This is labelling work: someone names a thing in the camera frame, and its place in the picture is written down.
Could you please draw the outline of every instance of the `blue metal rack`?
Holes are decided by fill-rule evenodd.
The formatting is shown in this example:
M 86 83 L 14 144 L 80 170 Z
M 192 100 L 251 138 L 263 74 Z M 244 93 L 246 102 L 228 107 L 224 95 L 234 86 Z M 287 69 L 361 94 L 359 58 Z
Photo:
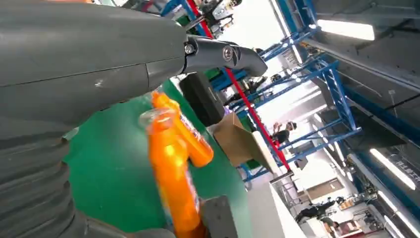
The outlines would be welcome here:
M 305 9 L 302 5 L 302 3 L 303 3 L 302 1 L 304 1 L 307 5 L 307 7 Z M 315 22 L 315 18 L 314 18 L 315 11 L 313 9 L 313 6 L 310 3 L 308 3 L 309 1 L 310 0 L 300 0 L 299 3 L 297 3 L 298 11 L 299 11 L 299 13 L 301 11 L 304 12 L 305 10 L 308 11 L 309 16 L 306 17 L 307 20 L 309 22 Z M 280 5 L 282 11 L 284 11 L 285 10 L 284 8 L 287 7 L 287 5 L 285 4 L 285 1 L 284 0 L 278 0 L 278 2 L 279 2 L 279 5 Z M 195 19 L 194 13 L 192 12 L 188 3 L 185 0 L 171 0 L 165 6 L 165 8 L 163 9 L 162 16 L 167 15 L 169 12 L 171 12 L 172 10 L 177 8 L 179 5 L 181 5 L 186 10 L 186 12 L 189 15 L 191 20 Z M 198 25 L 196 28 L 201 35 L 206 35 L 204 29 L 200 25 Z M 261 57 L 265 61 L 270 60 L 270 59 L 276 57 L 277 55 L 285 52 L 286 50 L 290 49 L 293 45 L 301 42 L 305 38 L 308 38 L 308 37 L 312 36 L 315 32 L 317 32 L 319 30 L 318 27 L 309 27 L 309 25 L 307 25 L 302 30 L 296 30 L 296 25 L 294 25 L 294 23 L 293 23 L 293 26 L 290 26 L 289 28 L 292 29 L 292 34 L 289 37 L 284 38 L 280 43 L 271 46 L 270 48 L 268 48 L 267 50 L 265 50 L 261 53 Z M 309 70 L 309 68 L 313 68 L 312 65 L 314 63 L 320 65 L 320 67 L 315 71 Z M 289 87 L 287 87 L 287 88 L 283 89 L 282 91 L 276 93 L 275 95 L 268 96 L 268 97 L 264 98 L 262 101 L 254 104 L 254 107 L 257 108 L 258 106 L 261 106 L 261 105 L 273 100 L 275 97 L 296 88 L 297 86 L 301 85 L 302 83 L 304 83 L 306 81 L 309 81 L 309 80 L 313 79 L 314 77 L 322 78 L 327 82 L 328 88 L 331 91 L 331 96 L 333 98 L 334 104 L 336 105 L 336 109 L 338 111 L 338 114 L 340 115 L 340 118 L 338 120 L 334 121 L 334 122 L 331 122 L 331 123 L 325 125 L 324 127 L 318 129 L 317 131 L 313 131 L 313 132 L 311 132 L 307 135 L 304 135 L 304 136 L 302 136 L 302 137 L 300 137 L 300 138 L 298 138 L 294 141 L 291 141 L 289 143 L 286 143 L 286 144 L 280 146 L 279 150 L 282 150 L 282 149 L 284 149 L 286 147 L 289 147 L 289 146 L 293 146 L 293 144 L 295 144 L 299 141 L 302 141 L 302 140 L 318 139 L 319 137 L 314 136 L 316 133 L 320 133 L 321 131 L 326 130 L 326 129 L 328 129 L 332 126 L 335 126 L 339 123 L 343 123 L 344 125 L 346 125 L 347 128 L 349 129 L 349 131 L 344 133 L 344 134 L 324 136 L 324 138 L 328 139 L 328 143 L 320 144 L 320 145 L 318 145 L 318 146 L 316 146 L 312 149 L 304 151 L 300 154 L 296 154 L 293 158 L 287 160 L 286 161 L 287 163 L 290 163 L 290 162 L 295 161 L 299 158 L 307 156 L 307 155 L 309 155 L 309 154 L 311 154 L 311 153 L 313 153 L 313 152 L 315 152 L 315 151 L 317 151 L 321 148 L 326 147 L 330 143 L 340 141 L 340 140 L 342 140 L 342 139 L 344 139 L 348 136 L 354 135 L 354 134 L 361 131 L 360 127 L 356 127 L 353 116 L 352 116 L 351 111 L 349 109 L 349 106 L 347 104 L 347 99 L 345 98 L 343 86 L 341 84 L 339 75 L 336 71 L 337 65 L 338 65 L 338 62 L 327 64 L 325 61 L 322 60 L 322 55 L 313 57 L 313 58 L 307 60 L 301 66 L 293 69 L 292 75 L 296 74 L 296 73 L 303 73 L 303 72 L 306 73 L 304 75 L 299 76 L 300 79 L 301 79 L 300 82 L 296 82 L 293 85 L 290 85 Z M 235 73 L 235 76 L 236 76 L 237 79 L 241 79 L 242 77 L 246 76 L 246 73 L 242 70 L 235 71 L 234 73 Z M 273 85 L 270 85 L 270 87 L 272 87 L 274 85 L 277 85 L 279 83 L 292 82 L 294 80 L 295 79 L 287 78 L 287 79 L 282 80 L 280 82 L 274 83 Z M 225 83 L 225 80 L 221 76 L 220 76 L 220 78 L 216 78 L 214 80 L 214 84 L 215 84 L 214 86 L 216 86 L 215 88 L 219 89 L 219 90 L 222 89 L 222 88 L 225 88 L 227 85 L 230 85 L 230 83 Z M 260 90 L 258 93 L 264 92 L 268 88 L 269 87 L 266 87 L 266 88 Z M 257 94 L 249 95 L 249 98 L 252 99 Z M 283 164 L 280 162 L 279 158 L 277 158 L 277 155 L 273 151 L 272 151 L 272 154 L 273 154 L 273 156 L 274 156 L 274 158 L 277 162 L 277 165 L 279 167 L 283 166 Z M 244 181 L 250 181 L 250 180 L 268 172 L 267 169 L 261 168 L 256 174 L 253 175 L 246 168 L 245 165 L 241 165 L 241 168 L 243 168 L 246 171 L 246 175 L 247 175 L 247 178 Z
M 266 90 L 268 90 L 268 89 L 270 89 L 270 88 L 272 88 L 272 87 L 274 87 L 276 85 L 283 84 L 283 83 L 289 83 L 289 82 L 292 82 L 292 81 L 296 81 L 296 79 L 291 78 L 292 75 L 297 75 L 298 73 L 301 73 L 302 71 L 307 70 L 308 67 L 312 66 L 315 63 L 318 63 L 318 60 L 319 59 L 322 59 L 323 56 L 324 56 L 324 54 L 320 54 L 320 55 L 317 55 L 315 57 L 309 58 L 304 64 L 302 64 L 301 66 L 295 68 L 289 76 L 284 77 L 281 80 L 277 80 L 277 81 L 273 82 L 272 84 L 270 84 L 270 85 L 268 85 L 268 86 L 266 86 L 266 87 L 258 90 L 257 92 L 248 95 L 248 97 L 247 97 L 248 100 L 253 101 L 254 99 L 260 97 L 260 95 L 263 94 Z M 242 107 L 244 105 L 245 104 L 244 104 L 243 100 L 241 99 L 241 100 L 238 100 L 235 103 L 232 103 L 229 106 L 229 108 L 231 110 L 233 110 L 234 108 Z
M 283 93 L 286 93 L 290 90 L 292 90 L 293 88 L 299 86 L 301 83 L 308 81 L 314 77 L 319 77 L 325 80 L 325 82 L 328 85 L 328 89 L 331 92 L 331 97 L 334 101 L 334 104 L 336 105 L 336 109 L 337 112 L 339 114 L 339 119 L 323 126 L 322 128 L 319 128 L 318 130 L 312 131 L 311 133 L 308 133 L 296 140 L 293 140 L 289 143 L 285 143 L 284 145 L 280 146 L 278 148 L 278 150 L 282 150 L 285 149 L 289 146 L 293 146 L 295 143 L 302 141 L 302 140 L 313 140 L 313 139 L 319 139 L 321 137 L 319 136 L 314 136 L 315 134 L 319 134 L 322 133 L 322 131 L 327 130 L 330 127 L 336 126 L 340 123 L 344 124 L 347 128 L 348 131 L 346 133 L 343 134 L 337 134 L 337 135 L 328 135 L 328 136 L 324 136 L 324 138 L 326 138 L 328 140 L 328 142 L 324 142 L 322 144 L 319 144 L 318 146 L 311 148 L 309 150 L 306 150 L 302 153 L 296 154 L 293 158 L 287 160 L 287 163 L 293 162 L 295 160 L 298 160 L 300 158 L 303 158 L 307 155 L 310 155 L 314 152 L 316 152 L 319 149 L 322 149 L 326 146 L 328 146 L 329 144 L 333 144 L 334 142 L 338 142 L 342 139 L 345 139 L 349 136 L 352 136 L 356 133 L 359 133 L 360 131 L 362 131 L 362 129 L 360 127 L 356 127 L 354 119 L 353 119 L 353 115 L 350 111 L 350 108 L 348 106 L 347 103 L 347 99 L 345 97 L 344 94 L 344 90 L 343 90 L 343 86 L 341 84 L 341 80 L 340 77 L 336 71 L 336 67 L 338 65 L 338 62 L 334 62 L 331 64 L 327 64 L 326 62 L 324 62 L 321 59 L 315 59 L 318 63 L 322 64 L 323 67 L 318 69 L 317 71 L 311 72 L 308 75 L 305 76 L 305 78 L 302 78 L 302 81 L 300 83 L 296 83 L 294 85 L 291 85 L 289 87 L 287 87 L 286 89 L 282 90 L 281 92 L 279 92 L 278 94 L 273 95 L 273 97 L 277 97 Z M 282 164 L 277 161 L 277 165 L 278 166 L 282 166 Z M 246 171 L 246 175 L 247 177 L 244 179 L 244 182 L 247 181 L 251 181 L 252 179 L 257 178 L 258 176 L 261 176 L 265 173 L 267 173 L 268 170 L 267 169 L 260 169 L 256 174 L 252 174 L 250 171 Z

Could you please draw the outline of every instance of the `cardboard box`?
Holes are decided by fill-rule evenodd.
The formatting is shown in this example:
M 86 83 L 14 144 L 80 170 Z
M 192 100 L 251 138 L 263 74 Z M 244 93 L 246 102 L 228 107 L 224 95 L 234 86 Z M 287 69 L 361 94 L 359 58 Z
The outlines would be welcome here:
M 235 113 L 225 115 L 215 125 L 213 136 L 232 166 L 237 167 L 248 160 L 255 159 L 272 172 L 252 133 L 244 129 Z

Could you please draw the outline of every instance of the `plastic bottle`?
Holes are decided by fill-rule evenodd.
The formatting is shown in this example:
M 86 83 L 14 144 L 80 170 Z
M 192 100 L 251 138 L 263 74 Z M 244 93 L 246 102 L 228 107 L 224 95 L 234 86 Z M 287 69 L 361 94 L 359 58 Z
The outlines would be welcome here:
M 170 108 L 175 111 L 174 125 L 177 133 L 187 143 L 191 161 L 195 167 L 203 167 L 213 159 L 213 149 L 191 122 L 182 115 L 179 104 L 170 99 L 165 93 L 153 91 L 152 104 L 157 109 Z
M 177 134 L 172 110 L 152 110 L 141 115 L 148 121 L 149 159 L 162 205 L 177 238 L 205 238 L 199 201 L 188 173 L 188 149 Z

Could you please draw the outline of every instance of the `bottle label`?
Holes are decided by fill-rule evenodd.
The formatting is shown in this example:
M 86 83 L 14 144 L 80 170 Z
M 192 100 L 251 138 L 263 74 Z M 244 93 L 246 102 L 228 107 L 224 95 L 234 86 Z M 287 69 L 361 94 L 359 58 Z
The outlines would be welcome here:
M 185 127 L 187 127 L 187 129 L 194 135 L 194 137 L 197 140 L 200 140 L 201 139 L 201 134 L 197 131 L 197 129 L 195 129 L 193 124 L 182 114 L 180 115 L 180 119 L 181 119 L 182 123 L 184 123 Z

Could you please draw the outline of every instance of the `fluorescent light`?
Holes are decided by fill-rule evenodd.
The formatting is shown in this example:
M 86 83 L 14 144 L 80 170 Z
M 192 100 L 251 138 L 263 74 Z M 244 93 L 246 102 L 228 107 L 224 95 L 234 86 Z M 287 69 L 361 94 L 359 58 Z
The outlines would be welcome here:
M 314 130 L 318 130 L 318 127 L 317 127 L 316 125 L 314 125 L 314 124 L 312 124 L 312 128 L 313 128 Z M 322 132 L 318 131 L 318 135 L 319 135 L 320 137 L 322 137 L 322 140 L 323 140 L 325 143 L 328 143 L 327 138 L 325 138 L 325 137 L 324 137 L 324 135 L 322 134 Z M 328 147 L 329 147 L 332 151 L 334 151 L 334 146 L 332 146 L 331 144 L 328 144 Z
M 315 86 L 315 87 L 312 87 L 312 88 L 308 89 L 308 91 L 305 91 L 305 92 L 311 93 L 311 92 L 313 92 L 313 91 L 315 91 L 317 89 L 318 89 L 318 86 Z M 299 105 L 301 105 L 301 104 L 303 104 L 303 103 L 311 100 L 312 98 L 320 95 L 321 93 L 322 93 L 321 91 L 317 91 L 316 93 L 310 94 L 310 95 L 308 95 L 308 96 L 306 96 L 306 97 L 304 97 L 304 98 L 302 98 L 300 100 L 295 101 L 294 103 L 290 104 L 287 107 L 286 112 L 288 112 L 288 111 L 292 110 L 293 108 L 295 108 L 295 107 L 297 107 L 297 106 L 299 106 Z
M 391 222 L 391 220 L 387 216 L 383 216 L 385 218 L 385 221 L 391 226 L 392 230 L 400 237 L 405 238 L 401 231 L 395 226 L 394 223 Z
M 370 41 L 373 41 L 375 39 L 373 27 L 368 24 L 322 19 L 318 20 L 317 23 L 318 26 L 321 27 L 321 30 L 325 32 Z
M 393 212 L 397 211 L 397 207 L 394 205 L 394 203 L 389 200 L 387 196 L 382 191 L 378 191 L 379 196 L 388 204 L 388 206 L 392 209 Z
M 338 171 L 340 171 L 342 176 L 345 176 L 346 173 L 341 169 L 341 167 L 338 165 L 337 161 L 334 160 L 334 158 L 332 157 L 332 155 L 328 152 L 328 150 L 324 147 L 323 148 L 325 153 L 327 154 L 327 156 L 330 158 L 330 160 L 332 161 L 332 163 L 335 165 L 335 167 L 338 169 Z
M 295 118 L 295 119 L 294 119 L 294 120 L 292 120 L 292 121 L 302 121 L 302 120 L 304 120 L 304 119 L 306 119 L 306 118 L 308 118 L 308 117 L 312 116 L 313 114 L 315 114 L 315 113 L 317 113 L 317 112 L 319 112 L 319 111 L 321 111 L 321 110 L 324 110 L 325 108 L 327 108 L 327 104 L 324 104 L 324 105 L 322 105 L 322 106 L 320 106 L 320 107 L 317 107 L 317 108 L 315 108 L 314 110 L 312 110 L 312 111 L 310 111 L 310 112 L 307 112 L 307 113 L 305 113 L 305 114 L 303 114 L 303 115 L 301 115 L 301 116 L 299 116 L 299 117 Z
M 314 114 L 314 118 L 317 120 L 317 121 L 319 121 L 319 122 L 321 122 L 322 123 L 322 119 L 321 119 L 321 117 L 318 115 L 318 114 Z
M 391 163 L 384 155 L 382 155 L 376 149 L 370 149 L 372 153 L 385 167 L 387 167 L 397 178 L 399 178 L 403 183 L 405 183 L 412 190 L 416 189 L 416 184 L 399 168 L 397 168 L 393 163 Z
M 343 161 L 343 164 L 344 164 L 344 156 L 343 156 L 343 153 L 341 153 L 340 145 L 337 143 L 337 141 L 334 142 L 334 145 L 335 145 L 335 148 L 337 149 L 338 157 L 340 157 L 340 160 Z
M 353 182 L 353 177 L 352 177 L 352 174 L 350 172 L 347 172 L 347 177 L 349 177 L 350 181 Z
M 410 223 L 410 221 L 401 212 L 397 212 L 397 215 L 407 225 L 407 227 L 414 233 L 414 235 L 416 235 L 417 237 L 420 237 L 419 231 L 416 228 L 414 228 L 414 226 Z
M 297 59 L 298 63 L 303 63 L 301 55 L 299 54 L 299 51 L 298 51 L 298 49 L 296 48 L 295 45 L 292 46 L 292 50 L 296 55 L 296 59 Z

